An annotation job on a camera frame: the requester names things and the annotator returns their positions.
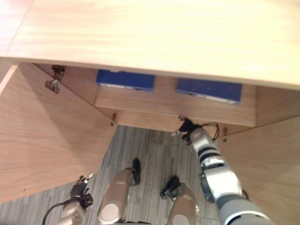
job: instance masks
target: black cable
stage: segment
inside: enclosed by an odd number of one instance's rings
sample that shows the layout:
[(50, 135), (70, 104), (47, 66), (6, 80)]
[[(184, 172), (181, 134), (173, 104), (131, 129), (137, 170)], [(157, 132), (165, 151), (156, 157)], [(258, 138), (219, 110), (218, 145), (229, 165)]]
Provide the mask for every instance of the black cable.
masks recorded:
[(219, 134), (220, 134), (220, 128), (219, 128), (219, 124), (218, 123), (203, 123), (202, 125), (200, 125), (201, 127), (204, 127), (204, 126), (216, 126), (216, 132), (215, 132), (215, 135), (214, 137), (212, 138), (213, 141), (215, 141), (218, 137), (219, 137)]
[(48, 209), (48, 211), (45, 213), (44, 215), (44, 218), (43, 218), (43, 223), (42, 225), (45, 225), (45, 222), (46, 222), (46, 218), (47, 216), (49, 215), (49, 213), (51, 212), (51, 210), (53, 210), (54, 208), (58, 207), (58, 206), (61, 206), (61, 205), (64, 205), (66, 203), (71, 203), (71, 202), (80, 202), (79, 199), (75, 199), (75, 198), (71, 198), (69, 200), (66, 200), (64, 202), (60, 202), (60, 203), (57, 203), (55, 205), (53, 205), (50, 209)]
[(246, 197), (248, 200), (250, 200), (248, 193), (247, 193), (244, 189), (242, 190), (242, 192), (243, 192), (243, 194), (245, 195), (245, 197)]
[(216, 132), (212, 140), (215, 141), (219, 137), (219, 134), (220, 134), (219, 124), (216, 124)]

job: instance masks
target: cabinet hinge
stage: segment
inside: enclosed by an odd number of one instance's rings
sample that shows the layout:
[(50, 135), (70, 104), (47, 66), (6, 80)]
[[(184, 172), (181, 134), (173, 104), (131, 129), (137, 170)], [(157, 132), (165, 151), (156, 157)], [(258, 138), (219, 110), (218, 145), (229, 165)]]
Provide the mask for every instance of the cabinet hinge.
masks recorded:
[(65, 73), (65, 69), (65, 66), (52, 65), (51, 70), (54, 72), (54, 79), (51, 81), (46, 81), (44, 83), (44, 87), (58, 94), (60, 91), (58, 84), (60, 83), (62, 76)]
[(111, 126), (113, 127), (116, 122), (117, 122), (117, 113), (114, 112), (113, 115), (112, 115)]
[(228, 132), (227, 127), (224, 127), (224, 128), (223, 128), (222, 142), (227, 142), (227, 141), (228, 141), (228, 138), (227, 138), (227, 132)]

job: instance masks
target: open cabinet door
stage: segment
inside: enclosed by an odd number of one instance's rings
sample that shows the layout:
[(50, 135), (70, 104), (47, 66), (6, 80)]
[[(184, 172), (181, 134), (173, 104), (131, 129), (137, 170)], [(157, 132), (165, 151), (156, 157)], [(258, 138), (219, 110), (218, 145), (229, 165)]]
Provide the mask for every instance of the open cabinet door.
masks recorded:
[(33, 64), (12, 66), (0, 95), (0, 202), (97, 172), (116, 126)]
[(228, 136), (222, 155), (277, 225), (300, 221), (300, 117)]

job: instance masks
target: wooden shelf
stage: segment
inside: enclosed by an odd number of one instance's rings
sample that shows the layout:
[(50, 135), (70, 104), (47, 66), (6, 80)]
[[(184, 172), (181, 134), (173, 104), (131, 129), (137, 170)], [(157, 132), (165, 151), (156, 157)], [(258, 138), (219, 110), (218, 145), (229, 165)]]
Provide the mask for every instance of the wooden shelf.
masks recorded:
[(255, 126), (255, 86), (244, 85), (241, 102), (229, 105), (175, 92), (177, 78), (157, 76), (154, 91), (99, 87), (95, 106), (194, 120)]

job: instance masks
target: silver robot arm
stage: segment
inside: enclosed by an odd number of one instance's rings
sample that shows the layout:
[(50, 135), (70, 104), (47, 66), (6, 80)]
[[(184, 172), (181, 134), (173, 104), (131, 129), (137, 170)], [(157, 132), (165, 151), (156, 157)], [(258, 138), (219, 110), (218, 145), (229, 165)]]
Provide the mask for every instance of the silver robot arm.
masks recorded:
[(205, 198), (217, 205), (221, 225), (274, 225), (254, 203), (243, 197), (240, 181), (222, 157), (213, 138), (186, 118), (177, 133), (191, 144), (202, 168), (201, 187)]

